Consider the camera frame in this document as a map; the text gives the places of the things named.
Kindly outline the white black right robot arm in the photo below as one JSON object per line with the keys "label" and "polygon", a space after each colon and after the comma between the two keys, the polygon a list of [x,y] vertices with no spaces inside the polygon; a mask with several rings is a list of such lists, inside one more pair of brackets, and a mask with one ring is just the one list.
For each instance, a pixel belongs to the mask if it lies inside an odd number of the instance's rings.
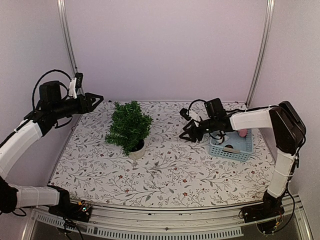
{"label": "white black right robot arm", "polygon": [[248,129],[271,129],[276,147],[276,160],[271,182],[265,191],[266,201],[259,206],[262,218],[278,210],[278,200],[288,190],[289,182],[300,164],[300,150],[306,143],[307,129],[289,101],[263,107],[226,110],[219,98],[203,101],[208,118],[202,119],[192,108],[179,114],[187,120],[180,139],[197,142],[213,132],[239,132]]}

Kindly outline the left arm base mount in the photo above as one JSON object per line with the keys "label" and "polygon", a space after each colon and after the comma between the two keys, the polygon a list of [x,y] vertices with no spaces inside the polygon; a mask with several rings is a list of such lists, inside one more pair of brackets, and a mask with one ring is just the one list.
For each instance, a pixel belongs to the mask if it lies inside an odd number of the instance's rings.
{"label": "left arm base mount", "polygon": [[49,186],[59,193],[57,205],[49,207],[48,212],[52,215],[60,216],[66,219],[88,223],[92,214],[92,204],[81,200],[77,203],[71,202],[70,193],[58,186]]}

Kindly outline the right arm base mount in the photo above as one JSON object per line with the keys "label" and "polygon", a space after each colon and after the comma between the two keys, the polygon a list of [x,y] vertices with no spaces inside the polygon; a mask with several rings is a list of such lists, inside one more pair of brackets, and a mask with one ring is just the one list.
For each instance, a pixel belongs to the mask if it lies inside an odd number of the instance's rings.
{"label": "right arm base mount", "polygon": [[240,216],[245,223],[250,223],[282,215],[285,212],[282,199],[283,196],[273,197],[265,192],[262,203],[242,207],[239,212]]}

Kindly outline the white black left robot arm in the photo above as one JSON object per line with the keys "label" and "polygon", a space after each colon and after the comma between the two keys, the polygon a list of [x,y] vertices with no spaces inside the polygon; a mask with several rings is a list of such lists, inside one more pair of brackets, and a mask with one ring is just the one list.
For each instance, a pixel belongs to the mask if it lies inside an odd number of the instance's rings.
{"label": "white black left robot arm", "polygon": [[60,119],[91,113],[104,100],[102,95],[94,93],[77,94],[76,79],[71,80],[66,97],[61,95],[62,86],[58,80],[40,85],[36,108],[0,144],[1,213],[9,214],[15,209],[36,206],[52,206],[63,217],[70,217],[75,211],[69,192],[63,188],[19,186],[6,182],[9,172],[24,152],[52,128],[60,128]]}

